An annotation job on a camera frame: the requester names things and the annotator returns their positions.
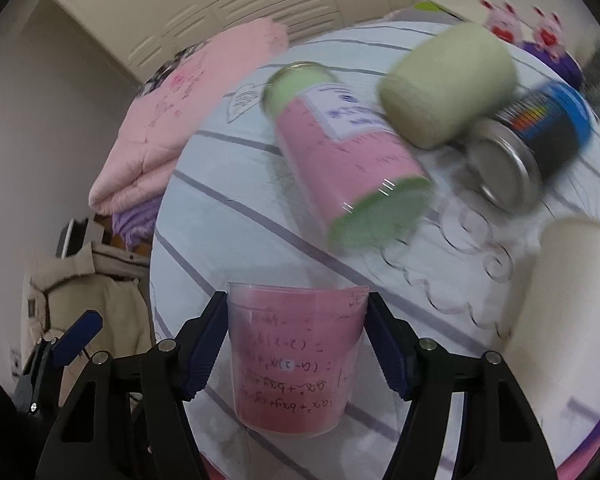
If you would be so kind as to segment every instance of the red heart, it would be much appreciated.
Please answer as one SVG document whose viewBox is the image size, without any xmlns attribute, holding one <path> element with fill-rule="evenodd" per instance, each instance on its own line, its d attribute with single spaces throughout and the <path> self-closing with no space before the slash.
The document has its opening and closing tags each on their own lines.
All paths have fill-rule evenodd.
<svg viewBox="0 0 600 480">
<path fill-rule="evenodd" d="M 513 43 L 513 32 L 510 30 L 503 30 L 499 27 L 491 28 L 491 32 L 499 37 L 501 40 L 506 41 L 507 43 Z"/>
<path fill-rule="evenodd" d="M 555 34 L 550 33 L 545 28 L 540 31 L 540 37 L 546 46 L 553 46 L 558 43 L 558 38 L 555 37 Z"/>
</svg>

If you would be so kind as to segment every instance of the round table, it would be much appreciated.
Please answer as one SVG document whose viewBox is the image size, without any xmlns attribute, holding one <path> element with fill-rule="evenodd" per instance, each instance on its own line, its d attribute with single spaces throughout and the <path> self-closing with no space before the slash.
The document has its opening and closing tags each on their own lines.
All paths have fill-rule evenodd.
<svg viewBox="0 0 600 480">
<path fill-rule="evenodd" d="M 213 291 L 226 290 L 227 282 L 357 284 L 378 290 L 396 316 L 448 351 L 479 355 L 501 348 L 545 225 L 573 214 L 600 218 L 600 123 L 592 142 L 551 184 L 542 202 L 512 218 L 481 197 L 457 150 L 416 150 L 436 186 L 416 232 L 383 250 L 331 254 L 259 107 L 267 78 L 298 60 L 330 67 L 377 105 L 375 85 L 382 75 L 445 28 L 389 22 L 331 32 L 292 47 L 224 96 L 187 144 L 161 205 L 151 262 L 158 338 L 177 333 L 185 320 L 198 316 Z M 535 57 L 508 48 L 516 61 L 519 94 L 558 78 Z M 310 440 L 264 437 L 240 425 L 233 411 L 229 354 L 227 338 L 207 388 L 187 405 L 200 450 L 228 478 L 382 478 L 408 403 L 387 387 L 368 340 L 361 345 L 358 380 L 343 420 Z M 588 376 L 594 368 L 595 377 Z M 557 464 L 600 417 L 600 358 L 582 371 L 582 379 L 560 416 L 542 421 Z M 590 387 L 593 380 L 595 388 Z M 454 395 L 440 479 L 451 476 L 461 407 L 462 397 Z"/>
</svg>

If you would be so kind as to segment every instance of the silver screw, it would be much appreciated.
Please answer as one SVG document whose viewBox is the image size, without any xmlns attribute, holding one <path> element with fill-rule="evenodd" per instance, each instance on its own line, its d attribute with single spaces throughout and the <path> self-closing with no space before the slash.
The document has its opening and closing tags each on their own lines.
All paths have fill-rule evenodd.
<svg viewBox="0 0 600 480">
<path fill-rule="evenodd" d="M 177 346 L 175 339 L 163 339 L 158 343 L 160 352 L 171 352 Z"/>
<path fill-rule="evenodd" d="M 487 352 L 485 357 L 492 365 L 499 365 L 502 362 L 502 356 L 497 352 Z"/>
<path fill-rule="evenodd" d="M 430 337 L 420 339 L 419 345 L 423 350 L 435 350 L 437 348 L 437 343 Z"/>
<path fill-rule="evenodd" d="M 106 363 L 107 359 L 108 359 L 108 354 L 106 352 L 98 352 L 93 357 L 91 357 L 91 361 L 93 361 L 93 364 L 96 364 L 96 365 L 101 365 L 101 364 Z"/>
</svg>

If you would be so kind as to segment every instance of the pink quilt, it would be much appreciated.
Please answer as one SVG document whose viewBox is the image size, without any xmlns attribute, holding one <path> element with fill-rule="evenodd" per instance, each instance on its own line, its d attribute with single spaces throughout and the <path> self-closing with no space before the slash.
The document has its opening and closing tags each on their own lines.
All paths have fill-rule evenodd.
<svg viewBox="0 0 600 480">
<path fill-rule="evenodd" d="M 270 18 L 225 30 L 209 40 L 129 107 L 88 203 L 103 215 L 124 211 L 167 187 L 187 140 L 222 96 L 288 48 L 286 25 Z"/>
</svg>

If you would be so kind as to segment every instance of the pink cup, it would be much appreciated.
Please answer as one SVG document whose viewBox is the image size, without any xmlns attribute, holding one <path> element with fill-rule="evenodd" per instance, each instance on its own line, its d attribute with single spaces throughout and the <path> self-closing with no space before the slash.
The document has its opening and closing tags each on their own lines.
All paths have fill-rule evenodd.
<svg viewBox="0 0 600 480">
<path fill-rule="evenodd" d="M 369 289 L 229 283 L 235 411 L 256 431 L 315 436 L 339 423 Z"/>
</svg>

